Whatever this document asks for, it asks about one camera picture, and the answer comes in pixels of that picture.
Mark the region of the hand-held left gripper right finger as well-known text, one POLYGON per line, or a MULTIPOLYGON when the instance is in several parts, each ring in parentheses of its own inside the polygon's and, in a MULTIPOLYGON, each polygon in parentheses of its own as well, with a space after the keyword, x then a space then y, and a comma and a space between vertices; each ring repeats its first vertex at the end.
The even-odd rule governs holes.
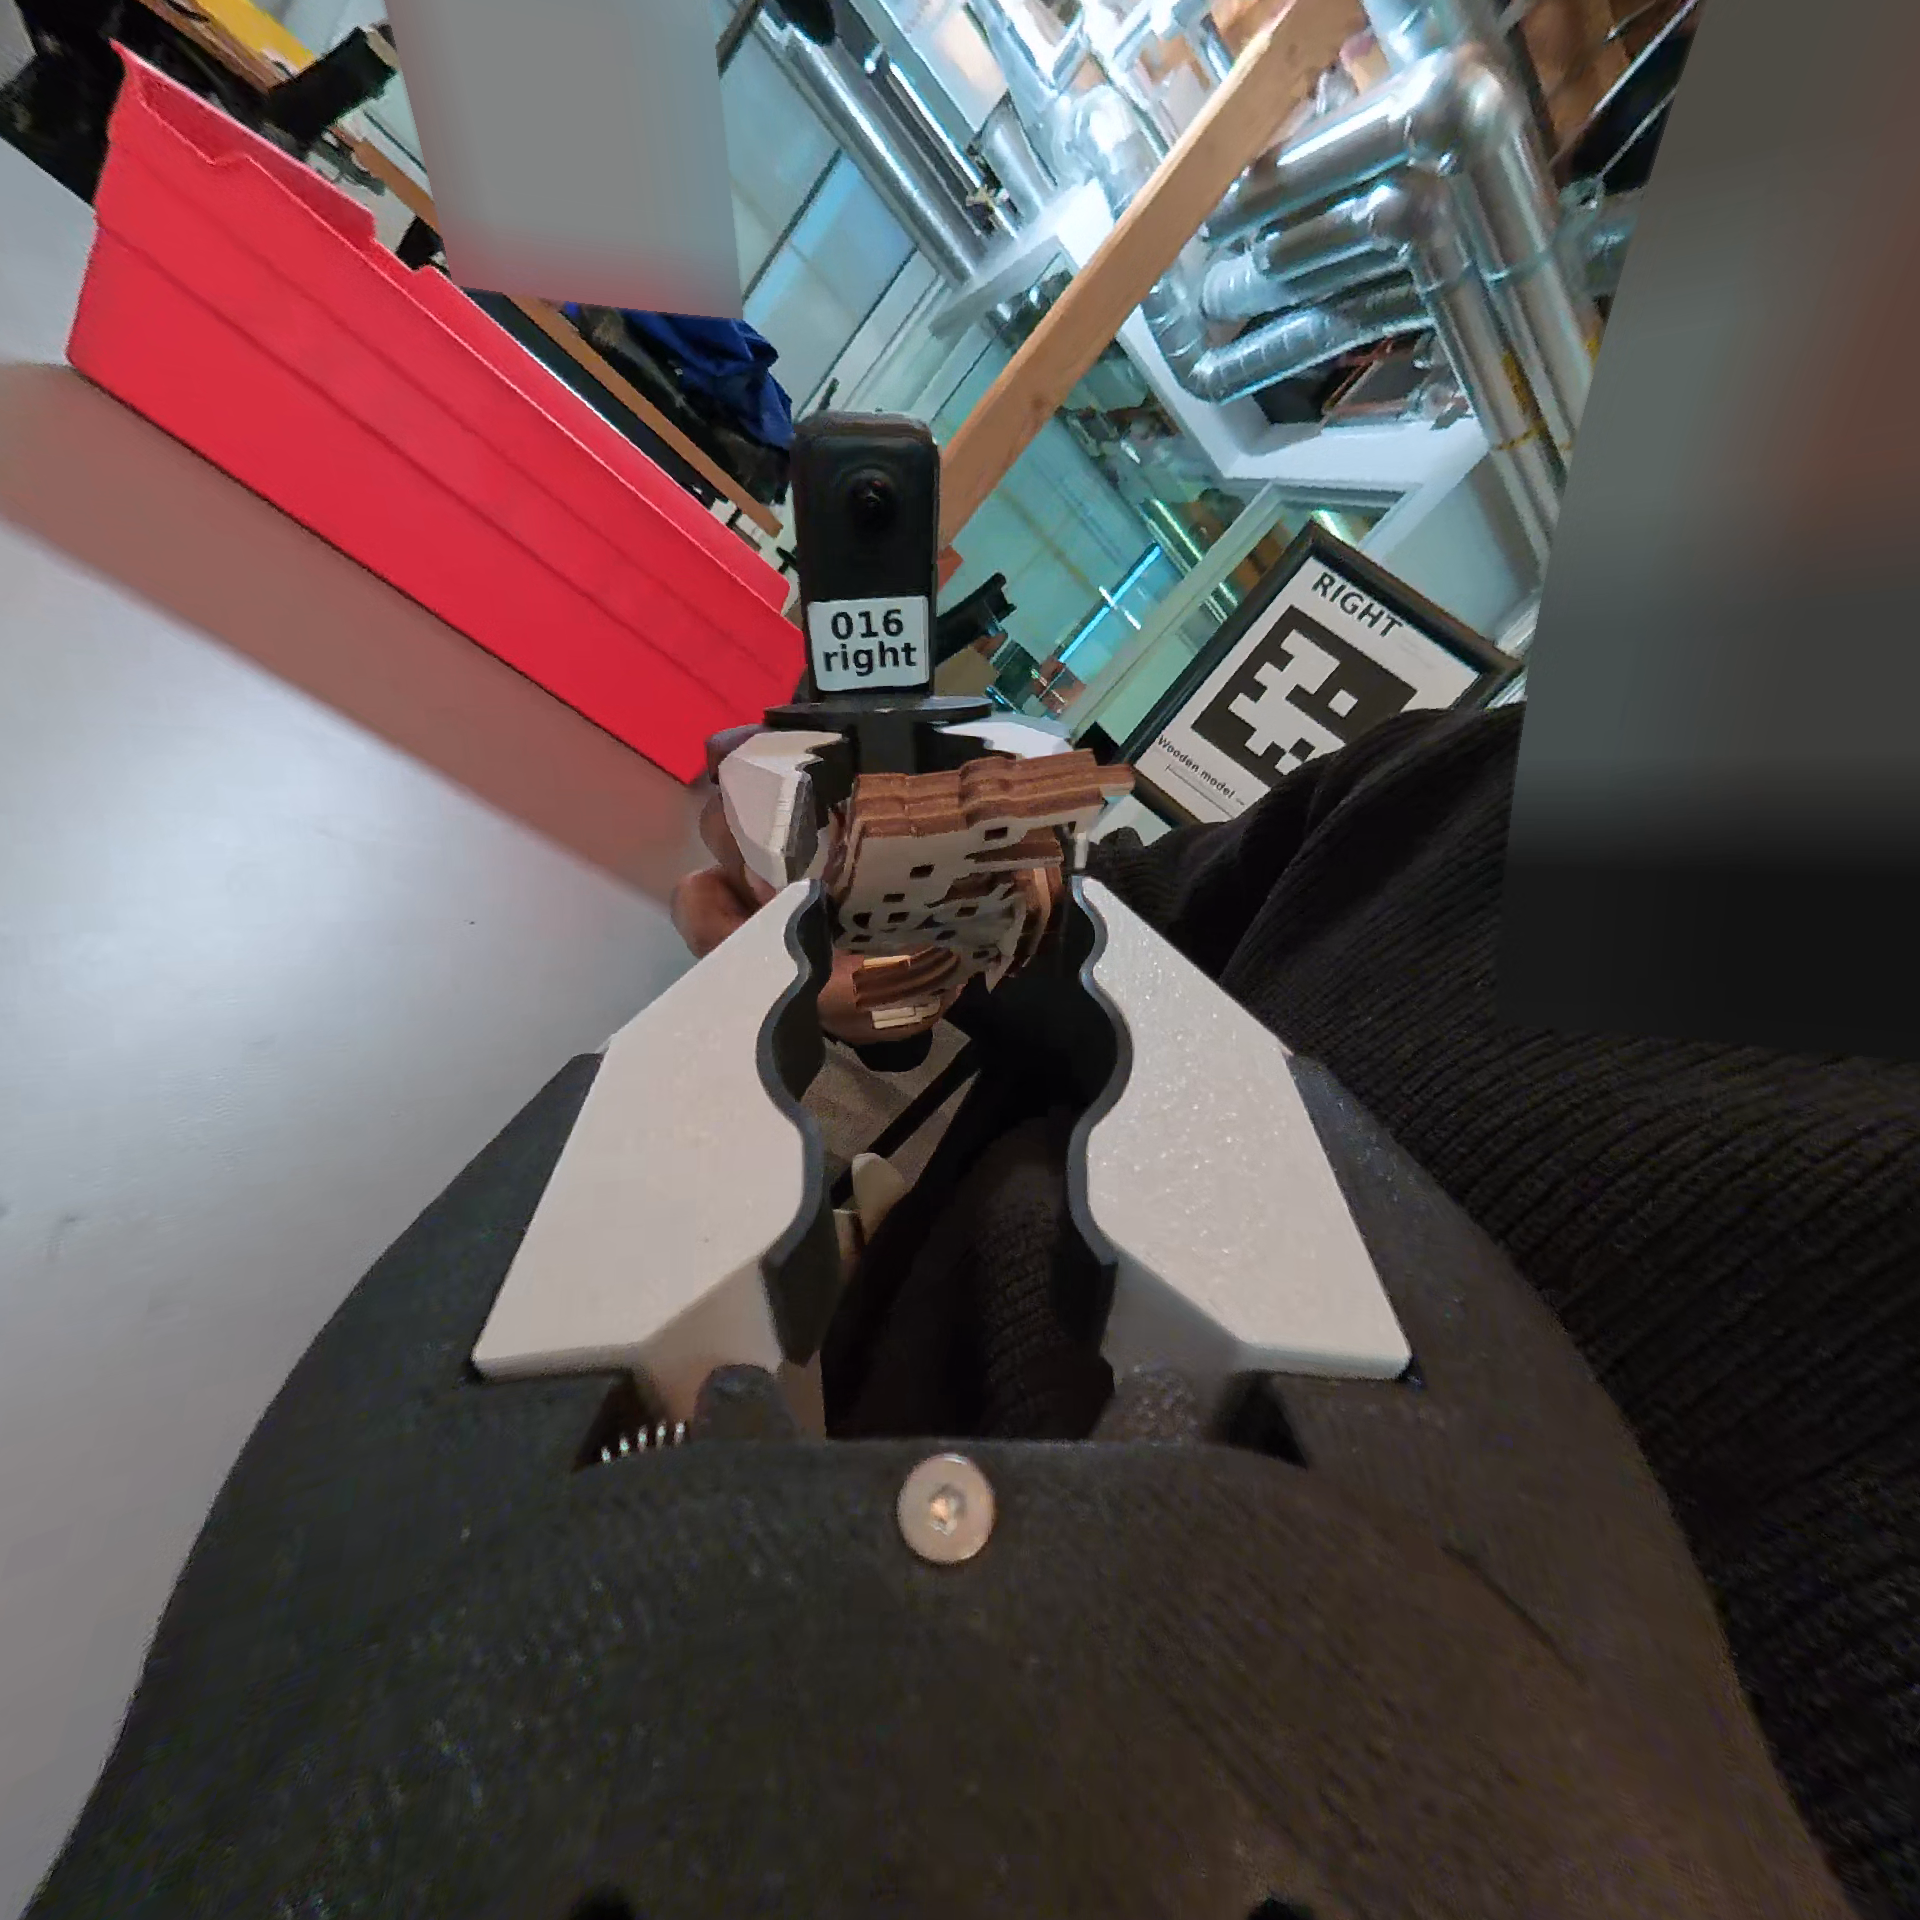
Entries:
POLYGON ((1407 1337, 1286 1047, 1113 889, 1077 878, 1069 898, 1116 1037, 1068 1158, 1072 1223, 1110 1274, 1113 1375, 1404 1377, 1407 1337))

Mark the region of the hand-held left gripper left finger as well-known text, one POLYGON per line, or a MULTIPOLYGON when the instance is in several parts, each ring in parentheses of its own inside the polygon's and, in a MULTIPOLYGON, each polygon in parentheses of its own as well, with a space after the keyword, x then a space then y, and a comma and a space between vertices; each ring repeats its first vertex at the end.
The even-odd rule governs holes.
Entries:
POLYGON ((471 1365, 706 1381, 805 1368, 830 1321, 825 889, 783 887, 601 1054, 471 1365))

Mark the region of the wooden model assembly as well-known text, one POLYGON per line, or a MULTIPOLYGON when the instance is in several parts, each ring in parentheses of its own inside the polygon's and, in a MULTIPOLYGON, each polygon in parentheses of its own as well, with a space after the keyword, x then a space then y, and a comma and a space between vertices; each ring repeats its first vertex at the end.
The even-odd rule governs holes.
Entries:
POLYGON ((1126 764, 1089 752, 982 753, 946 773, 853 778, 825 892, 836 950, 864 989, 1000 985, 1045 940, 1029 872, 1068 872, 1100 810, 1129 796, 1126 764))

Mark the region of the person's right forearm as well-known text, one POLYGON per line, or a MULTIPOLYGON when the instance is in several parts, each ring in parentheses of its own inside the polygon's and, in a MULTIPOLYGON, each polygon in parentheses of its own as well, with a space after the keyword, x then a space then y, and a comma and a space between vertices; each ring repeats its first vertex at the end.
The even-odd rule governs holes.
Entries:
POLYGON ((1230 822, 1108 833, 1088 876, 1324 1064, 1460 1057, 1498 1033, 1522 720, 1520 704, 1405 716, 1230 822))

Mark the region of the person's right hand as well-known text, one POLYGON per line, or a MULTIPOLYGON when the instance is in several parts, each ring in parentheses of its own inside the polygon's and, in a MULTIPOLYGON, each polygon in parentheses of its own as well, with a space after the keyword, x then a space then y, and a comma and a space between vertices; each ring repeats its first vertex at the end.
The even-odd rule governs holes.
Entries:
MULTIPOLYGON (((708 864, 677 885, 670 916, 688 950, 706 957, 774 892, 748 871, 716 786, 703 797, 698 829, 708 864)), ((832 975, 817 993, 817 1020, 828 1037, 857 1048, 905 1045, 933 1030, 962 993, 959 986, 941 986, 916 998, 905 992, 880 993, 877 981, 880 973, 853 957, 844 952, 834 957, 832 975)))

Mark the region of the blue jacket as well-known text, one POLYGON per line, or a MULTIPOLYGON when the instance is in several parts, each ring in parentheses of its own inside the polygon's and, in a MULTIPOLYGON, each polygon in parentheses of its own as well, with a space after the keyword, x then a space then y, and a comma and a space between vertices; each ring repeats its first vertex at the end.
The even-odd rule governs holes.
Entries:
POLYGON ((793 448, 793 401, 774 373, 778 353, 753 325, 583 302, 559 310, 588 341, 645 353, 720 425, 776 453, 793 448))

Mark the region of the wooden table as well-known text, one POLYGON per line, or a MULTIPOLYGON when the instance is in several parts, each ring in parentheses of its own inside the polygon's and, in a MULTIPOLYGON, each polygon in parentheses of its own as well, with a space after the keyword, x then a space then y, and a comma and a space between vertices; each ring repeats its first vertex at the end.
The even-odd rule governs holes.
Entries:
POLYGON ((781 513, 765 500, 756 498, 737 476, 712 457, 706 441, 695 438, 681 422, 653 404, 646 390, 634 386, 622 370, 616 359, 598 349, 566 316, 550 302, 535 296, 508 295, 508 306, 526 318, 538 333, 554 345, 574 365, 583 368, 601 389, 615 396, 646 429, 670 445, 688 468, 696 470, 706 486, 720 493, 735 512, 742 512, 770 541, 783 540, 781 513))

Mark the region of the framed marker sign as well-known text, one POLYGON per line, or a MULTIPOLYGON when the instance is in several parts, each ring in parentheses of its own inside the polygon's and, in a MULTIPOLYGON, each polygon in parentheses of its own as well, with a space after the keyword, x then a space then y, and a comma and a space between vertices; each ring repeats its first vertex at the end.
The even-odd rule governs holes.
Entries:
POLYGON ((1520 660, 1308 524, 1116 756, 1169 825, 1240 816, 1404 713, 1481 708, 1520 660))

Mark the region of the wooden beam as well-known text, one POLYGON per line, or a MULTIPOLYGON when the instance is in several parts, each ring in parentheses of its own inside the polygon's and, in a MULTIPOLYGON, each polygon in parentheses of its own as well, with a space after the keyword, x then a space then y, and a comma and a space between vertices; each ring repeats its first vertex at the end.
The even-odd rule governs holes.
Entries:
POLYGON ((956 426, 944 448, 938 548, 957 540, 1357 26, 1357 2, 1286 2, 1245 44, 1089 263, 956 426))

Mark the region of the person's black sweater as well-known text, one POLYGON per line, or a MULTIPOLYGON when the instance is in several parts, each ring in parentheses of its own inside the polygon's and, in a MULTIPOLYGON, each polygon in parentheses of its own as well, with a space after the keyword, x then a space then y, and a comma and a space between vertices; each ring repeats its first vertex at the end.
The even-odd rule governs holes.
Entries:
MULTIPOLYGON (((1281 1037, 1520 1271, 1684 1534, 1799 1815, 1860 1914, 1916 1914, 1916 1070, 1462 1014, 1281 1037)), ((858 1260, 836 1436, 1080 1436, 1064 1112, 982 1071, 858 1260)))

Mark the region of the red storage bin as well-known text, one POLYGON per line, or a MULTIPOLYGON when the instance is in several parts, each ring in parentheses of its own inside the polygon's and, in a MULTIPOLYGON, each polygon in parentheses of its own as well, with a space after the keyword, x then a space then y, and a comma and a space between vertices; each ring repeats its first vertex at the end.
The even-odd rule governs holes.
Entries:
POLYGON ((798 693, 758 553, 342 190, 116 54, 73 370, 671 777, 798 693))

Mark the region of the silver ventilation pipes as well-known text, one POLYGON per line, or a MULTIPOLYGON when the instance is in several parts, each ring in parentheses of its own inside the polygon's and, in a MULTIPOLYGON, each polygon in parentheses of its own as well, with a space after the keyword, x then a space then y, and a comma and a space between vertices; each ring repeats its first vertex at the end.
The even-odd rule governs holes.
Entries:
POLYGON ((1544 553, 1600 349, 1585 239, 1497 9, 1365 12, 1386 74, 1253 161, 1201 229, 1201 268, 1169 270, 1143 318, 1207 401, 1430 332, 1544 553))

